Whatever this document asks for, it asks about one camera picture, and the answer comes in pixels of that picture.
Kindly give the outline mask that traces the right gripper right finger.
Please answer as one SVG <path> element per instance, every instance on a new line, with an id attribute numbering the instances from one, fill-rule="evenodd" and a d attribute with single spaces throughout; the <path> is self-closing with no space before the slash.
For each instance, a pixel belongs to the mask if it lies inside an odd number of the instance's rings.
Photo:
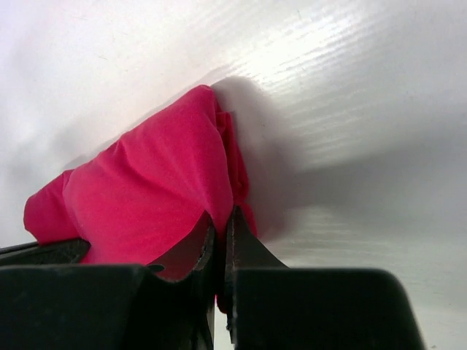
<path id="1" fill-rule="evenodd" d="M 228 221 L 223 292 L 236 349 L 423 349 L 406 291 L 373 268 L 290 268 Z"/>

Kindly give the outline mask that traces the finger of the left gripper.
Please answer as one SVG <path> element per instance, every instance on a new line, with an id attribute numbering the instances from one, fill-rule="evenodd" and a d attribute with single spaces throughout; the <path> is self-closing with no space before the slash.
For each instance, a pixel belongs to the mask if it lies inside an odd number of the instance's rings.
<path id="1" fill-rule="evenodd" d="M 43 245 L 33 242 L 9 246 L 1 248 L 1 266 L 75 264 L 89 249 L 90 244 L 81 238 Z"/>

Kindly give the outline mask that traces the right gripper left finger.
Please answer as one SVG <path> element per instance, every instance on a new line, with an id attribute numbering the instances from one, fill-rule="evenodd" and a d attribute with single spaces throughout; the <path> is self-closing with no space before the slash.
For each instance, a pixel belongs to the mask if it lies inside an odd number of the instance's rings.
<path id="1" fill-rule="evenodd" d="M 3 349 L 212 349 L 215 228 L 147 265 L 1 266 Z"/>

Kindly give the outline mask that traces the pink t shirt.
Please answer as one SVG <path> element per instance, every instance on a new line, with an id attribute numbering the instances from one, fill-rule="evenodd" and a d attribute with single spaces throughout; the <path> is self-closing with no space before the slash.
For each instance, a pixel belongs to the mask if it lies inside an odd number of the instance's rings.
<path id="1" fill-rule="evenodd" d="M 147 265 L 208 214 L 223 238 L 235 206 L 251 228 L 249 180 L 229 113 L 200 85 L 27 201 L 41 244 L 81 238 L 87 264 Z"/>

